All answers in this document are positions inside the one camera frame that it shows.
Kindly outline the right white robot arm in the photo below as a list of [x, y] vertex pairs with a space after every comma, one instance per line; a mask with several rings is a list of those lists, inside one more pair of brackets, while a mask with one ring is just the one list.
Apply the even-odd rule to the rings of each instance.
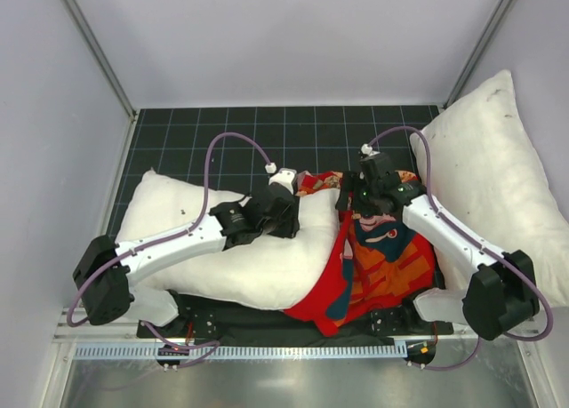
[[402, 181], [387, 154], [364, 145], [359, 165], [359, 171], [344, 173], [336, 203], [337, 210], [356, 215], [356, 241], [393, 262], [422, 236], [449, 255], [468, 280], [464, 290], [420, 289], [405, 297], [400, 322], [408, 332], [447, 322], [494, 340], [539, 312], [527, 254], [504, 252], [485, 241], [429, 196], [423, 184]]

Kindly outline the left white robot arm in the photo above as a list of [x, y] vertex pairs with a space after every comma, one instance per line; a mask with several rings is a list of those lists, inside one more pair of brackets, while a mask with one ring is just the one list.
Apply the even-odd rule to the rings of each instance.
[[263, 235], [292, 239], [300, 228], [300, 199], [293, 183], [271, 181], [246, 201], [223, 202], [189, 224], [136, 241], [115, 243], [94, 238], [72, 277], [75, 305], [85, 322], [109, 324], [132, 316], [157, 326], [167, 336], [181, 336], [188, 315], [171, 290], [143, 289], [140, 282], [185, 260], [251, 244]]

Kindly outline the red patterned pillowcase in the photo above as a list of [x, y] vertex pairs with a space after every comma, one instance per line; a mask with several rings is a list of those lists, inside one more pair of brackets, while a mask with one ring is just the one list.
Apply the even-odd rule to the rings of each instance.
[[340, 230], [317, 283], [284, 313], [314, 324], [326, 337], [376, 309], [396, 308], [434, 284], [430, 243], [393, 214], [365, 217], [337, 208]]

